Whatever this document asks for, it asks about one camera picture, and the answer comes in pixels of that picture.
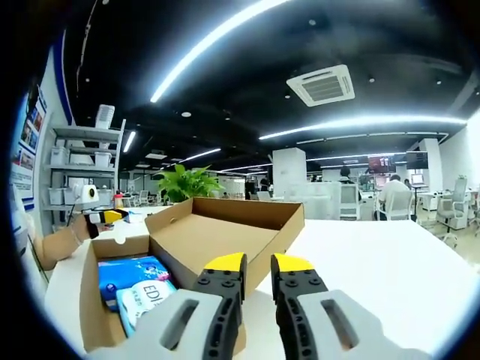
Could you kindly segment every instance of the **cardboard box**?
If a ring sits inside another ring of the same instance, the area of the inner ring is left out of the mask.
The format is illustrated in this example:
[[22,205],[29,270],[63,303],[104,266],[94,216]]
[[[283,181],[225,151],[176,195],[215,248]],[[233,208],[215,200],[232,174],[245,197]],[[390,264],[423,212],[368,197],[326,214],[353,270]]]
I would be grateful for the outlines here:
[[[194,198],[145,220],[149,235],[92,241],[82,273],[80,327],[85,350],[112,347],[126,336],[119,315],[107,309],[98,289],[98,261],[156,256],[180,287],[190,289],[203,267],[215,257],[247,254],[246,295],[270,271],[270,256],[285,253],[302,230],[302,204]],[[245,328],[238,331],[235,353],[246,346]]]

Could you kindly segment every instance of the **potted plant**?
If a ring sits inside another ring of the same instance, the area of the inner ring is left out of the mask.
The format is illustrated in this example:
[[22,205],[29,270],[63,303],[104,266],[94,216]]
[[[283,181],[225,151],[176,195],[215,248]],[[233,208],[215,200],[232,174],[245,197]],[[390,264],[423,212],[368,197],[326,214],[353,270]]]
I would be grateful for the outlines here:
[[166,191],[164,199],[171,203],[181,203],[191,197],[212,197],[212,191],[223,188],[217,178],[206,174],[209,167],[197,170],[185,170],[181,164],[175,165],[175,172],[161,172],[163,178],[159,181],[159,190]]

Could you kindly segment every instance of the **floor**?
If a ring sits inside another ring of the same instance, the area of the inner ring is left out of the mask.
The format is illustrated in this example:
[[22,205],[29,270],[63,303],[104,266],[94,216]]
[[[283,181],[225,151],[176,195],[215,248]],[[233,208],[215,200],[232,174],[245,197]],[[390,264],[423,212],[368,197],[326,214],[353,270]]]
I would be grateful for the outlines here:
[[[420,223],[426,221],[428,218],[434,219],[434,211],[428,217],[428,211],[418,208],[418,219]],[[435,226],[428,227],[428,230],[435,234],[443,234],[446,232],[446,227],[440,223]],[[451,232],[457,236],[457,247],[454,249],[453,241],[447,241],[446,244],[452,248],[457,254],[465,259],[479,274],[480,274],[480,235],[475,237],[477,230],[476,225],[468,226],[462,230],[452,230]]]

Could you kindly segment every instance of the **shelving unit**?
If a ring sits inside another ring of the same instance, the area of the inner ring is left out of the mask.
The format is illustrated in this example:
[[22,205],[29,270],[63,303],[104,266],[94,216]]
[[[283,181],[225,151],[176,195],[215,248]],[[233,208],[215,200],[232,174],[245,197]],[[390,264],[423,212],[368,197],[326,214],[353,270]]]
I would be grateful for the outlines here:
[[[59,126],[53,127],[57,140],[79,140],[90,143],[110,143],[116,144],[114,149],[108,148],[92,148],[82,147],[78,145],[66,144],[67,150],[70,154],[80,155],[95,155],[95,152],[110,153],[114,159],[113,167],[99,167],[94,164],[80,164],[80,163],[66,163],[65,165],[45,165],[45,168],[52,171],[52,176],[55,173],[61,173],[66,178],[84,178],[84,179],[112,179],[113,180],[113,193],[119,189],[119,154],[121,152],[122,138],[125,129],[125,120],[121,123],[120,130],[113,129],[100,129],[97,127],[85,127],[85,126]],[[45,205],[43,204],[42,210],[46,212],[69,212],[72,210],[72,205]]]

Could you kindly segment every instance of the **white pillar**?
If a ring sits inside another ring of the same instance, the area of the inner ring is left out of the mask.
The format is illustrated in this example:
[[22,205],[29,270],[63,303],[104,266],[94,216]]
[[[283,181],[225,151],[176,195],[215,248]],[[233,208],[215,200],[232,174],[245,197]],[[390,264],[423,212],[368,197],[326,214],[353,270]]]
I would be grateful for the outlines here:
[[423,170],[425,184],[430,191],[443,190],[442,158],[438,139],[423,139],[420,143],[420,151],[427,152],[428,170]]
[[299,148],[273,151],[273,191],[282,197],[291,184],[307,182],[307,158]]

